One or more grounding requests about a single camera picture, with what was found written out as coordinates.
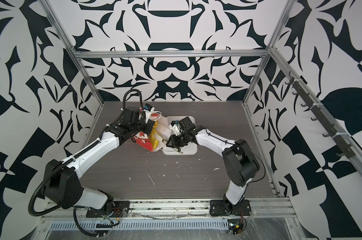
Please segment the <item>yellow round fake bun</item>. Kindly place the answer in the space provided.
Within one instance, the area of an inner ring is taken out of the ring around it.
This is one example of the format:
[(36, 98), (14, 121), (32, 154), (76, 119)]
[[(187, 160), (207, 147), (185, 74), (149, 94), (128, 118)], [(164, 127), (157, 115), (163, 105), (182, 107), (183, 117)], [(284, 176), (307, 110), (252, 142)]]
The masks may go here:
[(158, 133), (156, 128), (158, 127), (158, 121), (155, 122), (153, 129), (149, 135), (149, 141), (152, 145), (152, 149), (155, 150), (158, 147), (159, 141), (156, 139), (156, 134)]

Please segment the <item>steel tongs with white tips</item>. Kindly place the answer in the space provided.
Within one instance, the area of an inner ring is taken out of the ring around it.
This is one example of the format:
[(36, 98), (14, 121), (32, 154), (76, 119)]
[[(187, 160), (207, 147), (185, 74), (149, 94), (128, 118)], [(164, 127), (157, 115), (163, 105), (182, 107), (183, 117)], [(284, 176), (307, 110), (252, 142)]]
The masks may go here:
[(174, 149), (179, 154), (183, 154), (181, 148), (184, 145), (180, 136), (173, 134), (169, 137), (168, 140), (162, 140), (162, 142), (165, 143), (166, 147)]

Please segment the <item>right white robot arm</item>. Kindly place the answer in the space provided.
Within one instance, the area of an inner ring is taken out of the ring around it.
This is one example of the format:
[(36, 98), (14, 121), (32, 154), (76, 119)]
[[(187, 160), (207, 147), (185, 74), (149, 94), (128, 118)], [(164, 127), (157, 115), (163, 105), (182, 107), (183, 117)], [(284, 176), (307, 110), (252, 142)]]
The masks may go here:
[(174, 132), (166, 146), (181, 150), (189, 143), (206, 147), (223, 158), (230, 184), (224, 195), (229, 208), (239, 206), (244, 200), (249, 183), (260, 170), (256, 155), (245, 140), (229, 140), (211, 132), (207, 127), (196, 126), (189, 117), (172, 121), (169, 125)]

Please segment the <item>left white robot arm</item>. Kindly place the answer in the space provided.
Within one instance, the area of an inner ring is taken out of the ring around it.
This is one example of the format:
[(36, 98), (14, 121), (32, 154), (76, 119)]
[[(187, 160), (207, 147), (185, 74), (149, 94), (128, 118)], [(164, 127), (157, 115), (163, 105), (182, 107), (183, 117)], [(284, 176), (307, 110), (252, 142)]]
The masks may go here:
[(80, 179), (99, 160), (138, 133), (150, 134), (155, 124), (154, 108), (125, 108), (120, 118), (108, 124), (100, 136), (79, 152), (61, 161), (52, 160), (38, 192), (58, 208), (110, 208), (112, 197), (101, 190), (85, 188)]

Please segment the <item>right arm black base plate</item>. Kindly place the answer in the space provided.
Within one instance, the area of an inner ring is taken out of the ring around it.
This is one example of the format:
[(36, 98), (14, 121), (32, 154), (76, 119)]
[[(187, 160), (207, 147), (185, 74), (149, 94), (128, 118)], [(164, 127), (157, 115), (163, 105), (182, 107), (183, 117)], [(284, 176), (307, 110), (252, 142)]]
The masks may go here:
[(250, 202), (241, 200), (236, 205), (232, 205), (227, 200), (210, 200), (210, 215), (219, 216), (250, 216), (252, 212)]

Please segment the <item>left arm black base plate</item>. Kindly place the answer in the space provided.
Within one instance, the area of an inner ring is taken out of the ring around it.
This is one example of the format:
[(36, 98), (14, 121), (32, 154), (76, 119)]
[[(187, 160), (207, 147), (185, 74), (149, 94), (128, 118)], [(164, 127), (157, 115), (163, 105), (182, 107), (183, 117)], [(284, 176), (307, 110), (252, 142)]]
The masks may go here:
[(87, 218), (102, 218), (108, 216), (110, 218), (119, 218), (129, 212), (130, 201), (108, 201), (100, 210), (88, 209)]

